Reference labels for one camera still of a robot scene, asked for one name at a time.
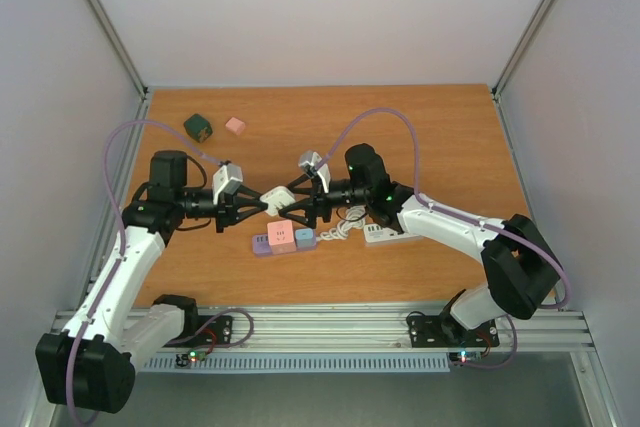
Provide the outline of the white travel adapter plug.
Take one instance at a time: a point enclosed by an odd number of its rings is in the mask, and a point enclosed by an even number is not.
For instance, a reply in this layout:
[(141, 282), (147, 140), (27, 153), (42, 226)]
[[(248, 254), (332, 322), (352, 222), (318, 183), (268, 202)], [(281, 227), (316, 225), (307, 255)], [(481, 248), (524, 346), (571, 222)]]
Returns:
[(266, 214), (276, 217), (280, 209), (295, 203), (296, 198), (287, 187), (277, 186), (261, 195), (260, 201), (267, 205)]

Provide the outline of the blue charger plug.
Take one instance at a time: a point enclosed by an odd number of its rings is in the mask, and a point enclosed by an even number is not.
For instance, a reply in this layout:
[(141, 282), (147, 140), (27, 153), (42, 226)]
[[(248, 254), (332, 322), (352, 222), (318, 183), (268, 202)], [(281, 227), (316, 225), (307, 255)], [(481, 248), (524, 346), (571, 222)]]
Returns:
[(311, 250), (317, 243), (316, 233), (311, 228), (296, 229), (294, 240), (298, 250)]

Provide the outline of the white power strip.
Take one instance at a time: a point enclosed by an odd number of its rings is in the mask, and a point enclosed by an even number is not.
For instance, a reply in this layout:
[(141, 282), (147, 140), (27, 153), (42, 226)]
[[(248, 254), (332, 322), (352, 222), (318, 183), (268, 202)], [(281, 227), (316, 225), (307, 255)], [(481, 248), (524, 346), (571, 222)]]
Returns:
[(367, 246), (382, 246), (406, 241), (420, 240), (420, 235), (399, 233), (390, 228), (383, 228), (377, 224), (366, 224), (363, 227), (364, 241)]

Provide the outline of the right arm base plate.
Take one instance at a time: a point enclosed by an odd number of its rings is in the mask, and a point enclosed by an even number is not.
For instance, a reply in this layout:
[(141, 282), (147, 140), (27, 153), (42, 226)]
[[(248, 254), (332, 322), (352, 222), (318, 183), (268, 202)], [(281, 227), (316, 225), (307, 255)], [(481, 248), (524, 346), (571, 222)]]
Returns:
[(466, 330), (453, 321), (444, 321), (440, 315), (410, 312), (405, 323), (413, 348), (481, 348), (500, 345), (494, 321)]

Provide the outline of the pink cube socket adapter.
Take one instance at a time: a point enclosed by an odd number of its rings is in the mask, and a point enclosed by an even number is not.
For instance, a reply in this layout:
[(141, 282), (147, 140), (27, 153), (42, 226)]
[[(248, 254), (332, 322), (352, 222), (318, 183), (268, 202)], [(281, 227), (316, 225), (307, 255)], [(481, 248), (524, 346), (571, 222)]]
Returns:
[(288, 254), (296, 250), (294, 227), (291, 220), (269, 222), (267, 236), (273, 255)]

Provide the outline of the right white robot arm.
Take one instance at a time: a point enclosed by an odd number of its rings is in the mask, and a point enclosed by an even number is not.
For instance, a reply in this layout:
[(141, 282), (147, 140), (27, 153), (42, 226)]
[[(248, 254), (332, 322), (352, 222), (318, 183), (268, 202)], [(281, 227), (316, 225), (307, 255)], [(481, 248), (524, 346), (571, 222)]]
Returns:
[(556, 257), (528, 217), (483, 218), (439, 203), (393, 181), (368, 144), (349, 148), (345, 162), (347, 178), (329, 180), (319, 155), (304, 154), (303, 173), (288, 186), (302, 198), (279, 208), (279, 216), (313, 228), (340, 207), (362, 206), (383, 228), (433, 240), (479, 262), (485, 282), (456, 294), (439, 315), (450, 342), (463, 343), (477, 327), (505, 315), (530, 319), (561, 281)]

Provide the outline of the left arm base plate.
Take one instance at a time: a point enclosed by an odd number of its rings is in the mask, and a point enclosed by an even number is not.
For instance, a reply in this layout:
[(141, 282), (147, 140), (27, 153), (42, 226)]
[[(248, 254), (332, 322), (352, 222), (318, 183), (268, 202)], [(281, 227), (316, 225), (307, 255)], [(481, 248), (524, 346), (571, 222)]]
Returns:
[(190, 340), (185, 340), (186, 335), (181, 336), (181, 341), (173, 339), (166, 344), (166, 347), (179, 348), (203, 348), (214, 346), (226, 346), (231, 343), (234, 320), (231, 315), (223, 315), (212, 323), (208, 324), (200, 333)]

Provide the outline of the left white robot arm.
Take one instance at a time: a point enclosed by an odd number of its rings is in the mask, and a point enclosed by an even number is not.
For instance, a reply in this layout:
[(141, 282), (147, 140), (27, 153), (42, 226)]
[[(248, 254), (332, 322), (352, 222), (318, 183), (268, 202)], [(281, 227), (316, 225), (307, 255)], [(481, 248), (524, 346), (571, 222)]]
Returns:
[(35, 356), (47, 400), (95, 412), (117, 413), (137, 372), (164, 347), (191, 347), (190, 362), (230, 345), (231, 312), (207, 320), (195, 299), (158, 297), (145, 316), (126, 324), (151, 267), (186, 219), (213, 223), (218, 232), (267, 210), (243, 184), (239, 166), (225, 162), (210, 186), (190, 187), (184, 151), (156, 152), (147, 182), (120, 217), (116, 244), (94, 287), (58, 333), (39, 340)]

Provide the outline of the green cube plug adapter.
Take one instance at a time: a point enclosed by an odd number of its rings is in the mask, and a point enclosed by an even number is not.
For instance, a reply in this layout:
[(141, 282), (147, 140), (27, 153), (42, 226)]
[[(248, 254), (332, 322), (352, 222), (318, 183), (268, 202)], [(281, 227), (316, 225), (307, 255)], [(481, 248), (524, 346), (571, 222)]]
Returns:
[(203, 143), (213, 135), (211, 123), (198, 113), (192, 114), (183, 122), (187, 135), (197, 143)]

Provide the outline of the purple power strip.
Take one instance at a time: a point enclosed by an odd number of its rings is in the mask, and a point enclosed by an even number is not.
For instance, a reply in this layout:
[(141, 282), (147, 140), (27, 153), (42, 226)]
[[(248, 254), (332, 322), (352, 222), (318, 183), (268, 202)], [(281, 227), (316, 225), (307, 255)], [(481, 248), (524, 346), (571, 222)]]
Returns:
[(317, 236), (312, 229), (298, 229), (284, 240), (273, 240), (267, 234), (252, 237), (252, 252), (256, 257), (269, 257), (315, 250)]

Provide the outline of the pink charger plug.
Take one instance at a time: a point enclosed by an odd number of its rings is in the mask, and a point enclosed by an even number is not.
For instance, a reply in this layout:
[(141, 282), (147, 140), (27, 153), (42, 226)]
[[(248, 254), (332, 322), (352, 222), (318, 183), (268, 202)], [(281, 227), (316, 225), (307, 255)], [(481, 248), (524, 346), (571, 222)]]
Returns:
[(237, 117), (231, 117), (225, 123), (225, 128), (234, 135), (241, 135), (246, 129), (246, 123)]

